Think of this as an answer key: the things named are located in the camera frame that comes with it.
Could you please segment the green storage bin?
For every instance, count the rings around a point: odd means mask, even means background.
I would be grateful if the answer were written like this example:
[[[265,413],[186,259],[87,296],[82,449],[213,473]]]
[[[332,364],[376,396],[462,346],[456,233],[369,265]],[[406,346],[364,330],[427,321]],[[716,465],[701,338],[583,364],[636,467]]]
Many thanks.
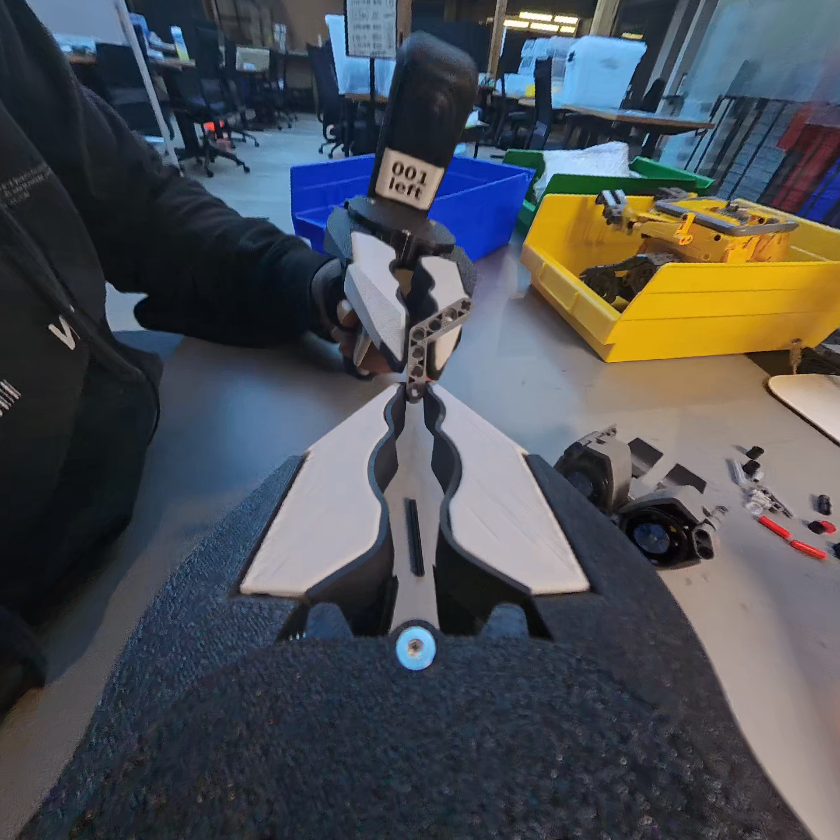
[[[604,190],[621,191],[627,196],[653,196],[659,190],[675,187],[699,196],[710,195],[715,181],[707,176],[661,164],[643,156],[634,157],[630,166],[640,178],[584,175],[556,175],[541,198],[534,195],[533,187],[543,173],[543,150],[508,150],[504,164],[517,165],[533,171],[533,178],[518,215],[518,227],[528,231],[539,205],[546,195],[569,194],[595,196]]]

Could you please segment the pile of small brick parts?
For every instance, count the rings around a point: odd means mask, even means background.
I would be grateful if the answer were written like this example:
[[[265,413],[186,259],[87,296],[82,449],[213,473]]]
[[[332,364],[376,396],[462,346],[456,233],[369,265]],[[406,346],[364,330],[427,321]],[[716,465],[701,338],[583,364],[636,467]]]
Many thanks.
[[[838,495],[808,490],[796,496],[761,445],[738,447],[727,466],[743,509],[762,529],[819,563],[838,560]]]

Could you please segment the grey toy brick engine assembly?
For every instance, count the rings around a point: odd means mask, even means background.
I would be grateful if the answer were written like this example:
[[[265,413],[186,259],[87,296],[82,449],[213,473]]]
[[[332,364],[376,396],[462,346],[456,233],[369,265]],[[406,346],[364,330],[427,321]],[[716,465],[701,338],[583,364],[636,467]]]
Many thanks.
[[[718,553],[728,508],[712,505],[692,485],[661,484],[616,513],[617,527],[660,570],[685,568]]]

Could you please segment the person's black printed clothing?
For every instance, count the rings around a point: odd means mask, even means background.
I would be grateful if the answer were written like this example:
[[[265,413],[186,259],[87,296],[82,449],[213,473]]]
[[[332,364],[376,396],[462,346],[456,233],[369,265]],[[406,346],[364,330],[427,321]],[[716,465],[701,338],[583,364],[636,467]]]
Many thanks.
[[[162,362],[119,341],[85,220],[113,118],[26,2],[2,2],[2,717],[46,682],[27,609],[126,527]]]

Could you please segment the yellow storage bin with ledge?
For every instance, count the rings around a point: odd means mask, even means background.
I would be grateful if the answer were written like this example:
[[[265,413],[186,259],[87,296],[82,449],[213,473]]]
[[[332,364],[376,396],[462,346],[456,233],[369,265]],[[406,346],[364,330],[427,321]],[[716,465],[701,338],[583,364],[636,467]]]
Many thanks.
[[[619,309],[580,280],[639,245],[606,224],[595,196],[549,194],[521,249],[533,289],[605,362],[815,347],[838,328],[837,229],[802,219],[786,261],[664,266]]]

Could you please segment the grey angled brick beam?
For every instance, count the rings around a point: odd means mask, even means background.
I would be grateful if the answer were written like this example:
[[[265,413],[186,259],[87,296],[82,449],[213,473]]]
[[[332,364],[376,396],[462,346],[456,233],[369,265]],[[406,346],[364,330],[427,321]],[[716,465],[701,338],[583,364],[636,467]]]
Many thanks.
[[[462,330],[471,308],[471,299],[462,297],[414,325],[407,334],[405,393],[408,403],[420,403],[425,398],[428,383],[439,379],[440,373],[432,374],[432,368],[440,371],[445,367],[457,341],[442,360],[438,359],[440,353],[436,346],[447,336]]]

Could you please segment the white plastic storage crate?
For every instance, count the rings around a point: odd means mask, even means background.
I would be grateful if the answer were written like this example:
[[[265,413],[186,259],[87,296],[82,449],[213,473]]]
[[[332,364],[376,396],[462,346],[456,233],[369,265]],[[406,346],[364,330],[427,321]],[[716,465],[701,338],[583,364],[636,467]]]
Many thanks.
[[[642,39],[585,35],[570,47],[558,108],[618,110],[647,52]]]

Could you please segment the blue storage bin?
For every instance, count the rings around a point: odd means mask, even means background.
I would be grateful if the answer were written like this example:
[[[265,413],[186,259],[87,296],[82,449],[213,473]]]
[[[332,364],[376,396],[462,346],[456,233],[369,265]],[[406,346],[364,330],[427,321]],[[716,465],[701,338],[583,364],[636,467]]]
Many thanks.
[[[290,213],[298,237],[324,250],[333,209],[365,193],[372,154],[290,168]],[[505,247],[518,220],[534,170],[512,164],[455,157],[448,167],[430,219],[446,226],[472,261]]]

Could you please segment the black office chair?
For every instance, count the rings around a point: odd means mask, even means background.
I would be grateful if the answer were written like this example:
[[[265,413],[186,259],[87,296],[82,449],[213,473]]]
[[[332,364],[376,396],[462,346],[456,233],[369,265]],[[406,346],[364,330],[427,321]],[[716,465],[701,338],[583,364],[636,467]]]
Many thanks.
[[[529,151],[544,149],[552,130],[552,70],[551,56],[537,59],[534,66],[534,123],[526,146]]]
[[[189,27],[194,51],[192,52],[196,72],[196,92],[188,94],[194,123],[201,131],[203,168],[206,176],[213,177],[212,164],[216,159],[225,159],[250,173],[248,165],[232,150],[226,150],[222,140],[231,141],[236,131],[242,140],[251,139],[259,143],[254,135],[244,129],[245,109],[238,94],[234,93],[232,81],[223,66],[223,51],[220,49],[218,30],[205,22],[193,21]]]
[[[352,155],[356,103],[340,93],[332,48],[329,45],[307,44],[311,75],[315,87],[316,116],[321,124],[323,142],[319,152],[328,149],[328,157],[336,151],[344,157]]]

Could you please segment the white metal pole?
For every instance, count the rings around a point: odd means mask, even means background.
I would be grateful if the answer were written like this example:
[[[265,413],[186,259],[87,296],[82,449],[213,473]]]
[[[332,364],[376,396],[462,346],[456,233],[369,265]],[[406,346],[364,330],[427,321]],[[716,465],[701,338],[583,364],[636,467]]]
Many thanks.
[[[116,15],[119,18],[125,42],[129,45],[133,52],[133,56],[140,71],[143,87],[150,101],[150,106],[159,127],[159,131],[161,132],[162,143],[164,146],[164,161],[168,165],[173,165],[178,169],[181,169],[181,164],[177,157],[174,145],[174,131],[171,125],[167,122],[161,109],[161,103],[157,94],[158,91],[149,70],[148,57],[143,52],[140,38],[134,30],[127,4],[124,1],[111,1],[111,3],[114,7]]]

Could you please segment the black brick axle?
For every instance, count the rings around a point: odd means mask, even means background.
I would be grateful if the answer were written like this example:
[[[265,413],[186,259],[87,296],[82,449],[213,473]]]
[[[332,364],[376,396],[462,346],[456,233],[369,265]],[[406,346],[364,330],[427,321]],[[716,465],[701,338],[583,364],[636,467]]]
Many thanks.
[[[404,499],[404,508],[409,569],[416,577],[423,578],[425,576],[424,551],[419,526],[417,501],[414,498],[406,497]]]

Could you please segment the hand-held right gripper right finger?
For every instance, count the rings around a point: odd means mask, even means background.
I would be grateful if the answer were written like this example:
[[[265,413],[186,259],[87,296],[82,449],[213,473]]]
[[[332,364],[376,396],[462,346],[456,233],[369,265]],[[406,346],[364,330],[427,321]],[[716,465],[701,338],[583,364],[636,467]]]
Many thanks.
[[[549,635],[537,600],[590,590],[529,453],[440,385],[423,399],[441,490],[434,556],[439,629],[479,635],[493,616]]]

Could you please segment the white foam sheet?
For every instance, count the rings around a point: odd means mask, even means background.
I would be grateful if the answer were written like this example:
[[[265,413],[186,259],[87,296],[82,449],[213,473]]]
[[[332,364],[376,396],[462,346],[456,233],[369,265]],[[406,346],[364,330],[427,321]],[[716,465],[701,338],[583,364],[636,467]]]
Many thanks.
[[[621,141],[599,143],[583,150],[544,150],[543,171],[533,187],[541,198],[556,175],[640,178],[630,166],[628,145]]]

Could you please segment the wooden pillar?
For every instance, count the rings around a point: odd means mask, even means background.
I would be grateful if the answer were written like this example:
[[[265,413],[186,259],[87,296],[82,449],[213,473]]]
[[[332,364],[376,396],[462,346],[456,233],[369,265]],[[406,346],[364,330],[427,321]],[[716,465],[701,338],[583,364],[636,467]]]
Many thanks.
[[[490,32],[490,45],[487,59],[487,74],[495,79],[498,73],[498,65],[501,57],[502,40],[505,34],[505,19],[507,15],[508,1],[497,0],[492,18]]]

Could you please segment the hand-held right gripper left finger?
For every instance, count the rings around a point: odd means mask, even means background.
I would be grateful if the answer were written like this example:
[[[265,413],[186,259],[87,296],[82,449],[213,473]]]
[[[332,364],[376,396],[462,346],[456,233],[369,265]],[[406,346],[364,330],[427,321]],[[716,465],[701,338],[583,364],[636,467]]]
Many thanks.
[[[391,385],[308,449],[255,546],[241,595],[335,604],[355,635],[391,629],[398,580],[385,490],[405,413],[405,387]]]

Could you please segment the white wall poster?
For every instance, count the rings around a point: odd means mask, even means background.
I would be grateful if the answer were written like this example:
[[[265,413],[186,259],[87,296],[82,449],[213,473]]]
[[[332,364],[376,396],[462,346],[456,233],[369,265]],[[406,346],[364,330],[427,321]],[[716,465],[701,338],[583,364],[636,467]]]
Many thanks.
[[[393,60],[397,49],[397,1],[344,1],[346,54]]]

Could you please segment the red storage crate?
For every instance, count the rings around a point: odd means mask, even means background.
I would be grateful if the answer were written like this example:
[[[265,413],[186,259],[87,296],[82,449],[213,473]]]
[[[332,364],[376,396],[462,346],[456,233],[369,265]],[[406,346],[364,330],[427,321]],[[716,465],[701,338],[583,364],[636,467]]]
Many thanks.
[[[785,155],[771,205],[798,214],[838,157],[839,105],[816,101],[802,105],[777,145]]]

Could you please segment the white rounded flat plate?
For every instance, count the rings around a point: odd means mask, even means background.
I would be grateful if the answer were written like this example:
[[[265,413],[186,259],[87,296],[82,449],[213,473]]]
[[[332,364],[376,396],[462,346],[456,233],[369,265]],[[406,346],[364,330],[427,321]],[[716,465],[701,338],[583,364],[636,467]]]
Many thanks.
[[[766,385],[778,401],[839,445],[838,374],[780,374]]]

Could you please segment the grey desk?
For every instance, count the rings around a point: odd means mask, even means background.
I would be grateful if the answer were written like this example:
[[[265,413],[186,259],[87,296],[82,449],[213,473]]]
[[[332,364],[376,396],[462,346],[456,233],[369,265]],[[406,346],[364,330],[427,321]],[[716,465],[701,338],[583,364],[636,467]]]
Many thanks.
[[[838,500],[838,447],[772,398],[745,356],[606,364],[529,289],[519,242],[479,262],[475,310],[443,387],[554,462],[616,425],[729,507],[714,561],[663,579],[744,735],[816,838],[838,838],[838,562],[791,549],[743,508],[729,463],[764,448],[767,485],[807,541],[812,496]],[[317,343],[246,351],[174,339],[134,518],[49,621],[46,688],[2,725],[2,838],[15,838],[75,751],[127,638],[171,570],[226,512],[378,393]]]

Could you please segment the person's left forearm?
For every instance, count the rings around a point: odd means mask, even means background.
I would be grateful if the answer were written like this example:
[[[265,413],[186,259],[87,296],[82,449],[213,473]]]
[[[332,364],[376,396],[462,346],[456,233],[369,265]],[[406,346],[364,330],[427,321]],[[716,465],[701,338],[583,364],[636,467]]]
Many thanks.
[[[144,327],[249,348],[328,338],[322,294],[340,277],[336,259],[139,151],[98,168],[90,228],[106,279],[143,295]]]

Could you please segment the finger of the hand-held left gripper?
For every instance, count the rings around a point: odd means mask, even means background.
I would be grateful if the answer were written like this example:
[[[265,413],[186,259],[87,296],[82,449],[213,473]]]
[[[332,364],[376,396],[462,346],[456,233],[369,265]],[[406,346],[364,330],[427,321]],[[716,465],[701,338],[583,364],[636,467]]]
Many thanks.
[[[470,298],[458,265],[452,259],[442,256],[423,256],[418,259],[413,269],[396,268],[395,277],[399,281],[402,298],[407,308],[407,333],[409,333],[414,325],[427,319],[449,304],[454,303],[456,300],[462,297]],[[440,361],[455,341],[457,341],[457,345],[454,352],[456,351],[463,328],[459,332],[454,332],[447,336],[437,344],[436,351],[440,353],[437,358]],[[441,376],[444,369],[445,367],[437,371],[435,368],[432,368],[432,375],[439,372]]]
[[[400,284],[393,273],[396,252],[372,234],[353,231],[351,260],[344,274],[344,296],[359,323],[353,364],[363,372],[371,369],[364,357],[374,347],[393,372],[406,367],[408,313]]]

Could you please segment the long wooden table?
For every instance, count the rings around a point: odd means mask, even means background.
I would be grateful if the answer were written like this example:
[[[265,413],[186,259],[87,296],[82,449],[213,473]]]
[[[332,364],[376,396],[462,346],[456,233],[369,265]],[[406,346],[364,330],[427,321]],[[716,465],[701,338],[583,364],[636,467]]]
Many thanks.
[[[640,132],[642,156],[654,157],[659,140],[662,137],[675,137],[685,133],[696,133],[703,137],[714,130],[717,124],[708,120],[686,119],[654,112],[620,108],[587,108],[567,106],[555,108],[553,116],[564,128],[562,145],[565,149],[585,149],[597,144],[604,135],[607,141],[615,130],[628,127]]]

